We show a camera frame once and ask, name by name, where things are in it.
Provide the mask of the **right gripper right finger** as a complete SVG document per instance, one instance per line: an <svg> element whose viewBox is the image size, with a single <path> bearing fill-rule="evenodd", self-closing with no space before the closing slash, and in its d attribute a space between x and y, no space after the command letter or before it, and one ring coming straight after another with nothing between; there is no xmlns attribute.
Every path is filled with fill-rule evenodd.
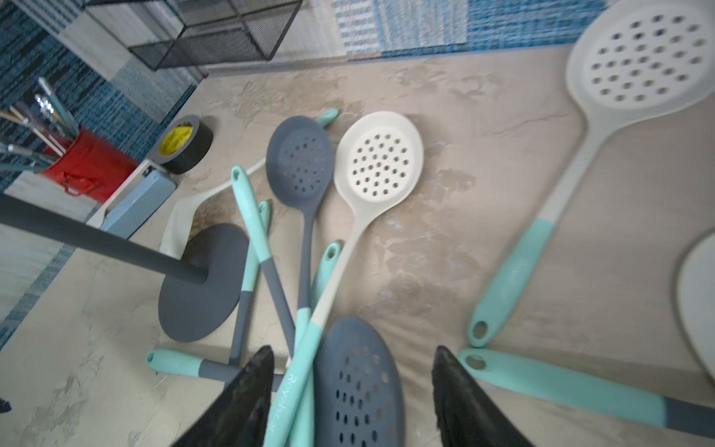
<svg viewBox="0 0 715 447"><path fill-rule="evenodd" d="M447 346L432 366L437 427L444 446L530 446Z"/></svg>

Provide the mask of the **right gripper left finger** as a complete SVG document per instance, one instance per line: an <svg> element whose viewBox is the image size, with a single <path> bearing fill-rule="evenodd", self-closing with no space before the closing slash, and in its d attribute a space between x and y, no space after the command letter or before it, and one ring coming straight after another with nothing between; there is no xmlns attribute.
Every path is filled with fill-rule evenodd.
<svg viewBox="0 0 715 447"><path fill-rule="evenodd" d="M262 346L176 446L261 446L271 406L275 359Z"/></svg>

